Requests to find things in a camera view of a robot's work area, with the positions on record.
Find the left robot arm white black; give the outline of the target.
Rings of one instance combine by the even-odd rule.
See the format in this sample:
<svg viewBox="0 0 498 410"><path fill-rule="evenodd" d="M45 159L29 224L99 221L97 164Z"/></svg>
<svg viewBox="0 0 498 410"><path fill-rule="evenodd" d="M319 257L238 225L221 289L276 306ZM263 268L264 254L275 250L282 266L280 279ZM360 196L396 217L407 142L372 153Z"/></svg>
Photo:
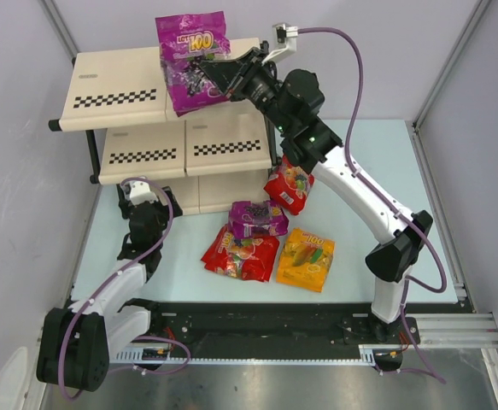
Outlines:
<svg viewBox="0 0 498 410"><path fill-rule="evenodd" d="M46 314L36 365L42 383L93 392L103 383L111 358L149 330L150 311L128 301L157 270L164 239L183 211L168 186L133 178L121 188L129 231L114 269L89 296Z"/></svg>

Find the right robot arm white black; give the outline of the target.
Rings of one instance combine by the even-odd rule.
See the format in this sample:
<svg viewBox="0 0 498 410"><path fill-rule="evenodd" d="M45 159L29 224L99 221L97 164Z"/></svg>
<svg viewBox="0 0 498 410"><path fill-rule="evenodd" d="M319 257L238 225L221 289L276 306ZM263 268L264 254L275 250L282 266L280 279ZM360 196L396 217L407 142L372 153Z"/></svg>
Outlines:
<svg viewBox="0 0 498 410"><path fill-rule="evenodd" d="M403 288L432 226L431 215L396 206L356 167L346 142L318 116L325 96L315 73L294 69L279 80L256 47L237 59L204 60L198 67L227 99L250 101L281 133L288 162L338 194L370 229L378 244L365 258L375 277L368 326L375 340L391 339L401 324Z"/></svg>

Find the purple grape candy bag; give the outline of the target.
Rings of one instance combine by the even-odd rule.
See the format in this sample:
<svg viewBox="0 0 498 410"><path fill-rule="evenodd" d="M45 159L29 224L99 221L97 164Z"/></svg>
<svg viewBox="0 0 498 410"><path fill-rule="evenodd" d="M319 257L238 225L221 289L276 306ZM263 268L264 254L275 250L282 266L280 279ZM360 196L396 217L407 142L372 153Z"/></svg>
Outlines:
<svg viewBox="0 0 498 410"><path fill-rule="evenodd" d="M225 60L231 44L222 11L155 18L161 68L173 111L189 112L223 103L226 98L201 70L204 61Z"/></svg>
<svg viewBox="0 0 498 410"><path fill-rule="evenodd" d="M280 237L288 232L289 220L274 200L239 201L231 205L227 226L237 239Z"/></svg>

